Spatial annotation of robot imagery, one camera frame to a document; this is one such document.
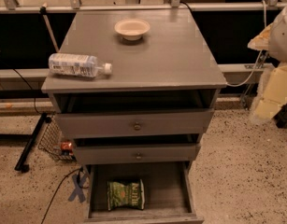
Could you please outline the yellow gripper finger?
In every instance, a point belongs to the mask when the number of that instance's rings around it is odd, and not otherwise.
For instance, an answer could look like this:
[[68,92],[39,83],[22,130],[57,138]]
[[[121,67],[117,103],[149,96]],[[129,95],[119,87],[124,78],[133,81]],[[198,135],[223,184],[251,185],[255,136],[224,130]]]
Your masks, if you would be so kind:
[[264,124],[275,118],[284,105],[287,105],[287,63],[280,63],[277,68],[264,69],[251,104],[250,121]]
[[272,24],[267,25],[259,35],[250,40],[247,47],[253,50],[269,50],[271,28]]

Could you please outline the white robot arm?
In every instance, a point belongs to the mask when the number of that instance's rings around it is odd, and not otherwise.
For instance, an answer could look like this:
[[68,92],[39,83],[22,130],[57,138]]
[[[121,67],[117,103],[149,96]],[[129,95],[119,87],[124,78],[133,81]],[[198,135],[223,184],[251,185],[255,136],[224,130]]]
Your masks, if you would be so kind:
[[280,62],[268,78],[253,109],[253,115],[261,120],[273,119],[287,105],[287,6],[259,35],[250,40],[247,47],[266,50],[271,58]]

